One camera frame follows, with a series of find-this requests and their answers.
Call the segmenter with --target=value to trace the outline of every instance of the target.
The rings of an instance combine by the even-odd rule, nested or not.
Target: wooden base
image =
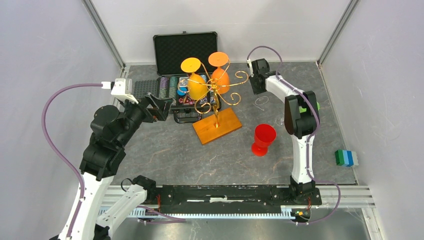
[[[218,122],[219,127],[215,127],[215,115],[211,115],[193,123],[193,128],[202,145],[208,144],[242,127],[242,123],[231,108],[219,112]]]

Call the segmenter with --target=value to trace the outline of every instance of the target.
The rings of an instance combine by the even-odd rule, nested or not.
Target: orange glass
[[[228,63],[228,60],[228,55],[221,51],[212,53],[208,59],[210,65],[217,67],[210,77],[216,79],[217,85],[222,86],[218,89],[219,94],[225,94],[230,90],[230,87],[227,86],[230,85],[230,77],[228,73],[222,69],[222,66]]]
[[[190,74],[188,79],[191,81],[188,81],[187,83],[189,89],[188,94],[190,95],[190,98],[195,101],[201,99],[204,95],[206,95],[206,93],[208,93],[208,87],[203,85],[206,83],[205,80],[199,74],[195,73],[199,70],[200,66],[200,60],[195,57],[187,58],[181,63],[181,70]]]

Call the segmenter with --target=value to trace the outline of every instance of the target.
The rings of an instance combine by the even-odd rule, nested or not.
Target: gray table surface
[[[270,63],[276,70],[278,63]],[[248,71],[244,63],[231,64],[231,83],[239,79],[236,71]],[[349,167],[336,165],[334,152],[344,144],[323,79],[314,62],[285,62],[281,71],[284,79],[304,90],[312,90],[320,104],[321,129],[315,137],[312,167],[318,180],[339,184],[354,184]],[[158,78],[156,66],[140,65],[129,68],[128,77],[135,81]],[[241,103],[231,106],[242,128],[211,143],[202,145],[191,123],[178,124],[172,117],[167,121],[143,123],[126,146],[126,157],[112,184],[124,178],[143,175],[158,185],[209,184],[289,184],[293,168],[292,140],[284,128],[284,105],[273,94],[254,95],[249,82],[234,86],[224,94],[237,92]],[[270,124],[277,138],[263,157],[254,156],[251,145],[255,127]]]

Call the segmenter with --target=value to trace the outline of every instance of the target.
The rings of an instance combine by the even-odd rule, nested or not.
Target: red plastic cup
[[[268,153],[268,147],[277,137],[276,130],[268,124],[259,124],[254,130],[254,143],[252,144],[252,153],[258,157],[265,156]]]

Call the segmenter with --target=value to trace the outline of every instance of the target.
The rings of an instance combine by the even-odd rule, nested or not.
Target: white enclosure wall
[[[63,87],[113,81],[119,68],[79,0],[2,1],[0,13],[0,239],[45,240],[62,230],[78,181],[44,138],[44,104]],[[110,102],[86,87],[50,105],[47,130],[77,167],[94,112]]]
[[[274,47],[285,61],[315,61],[349,0],[93,0],[126,63],[155,62],[152,37],[218,33],[218,49],[245,61],[258,45]],[[273,52],[257,56],[278,60]]]
[[[422,239],[424,1],[360,1],[323,73],[389,240]]]

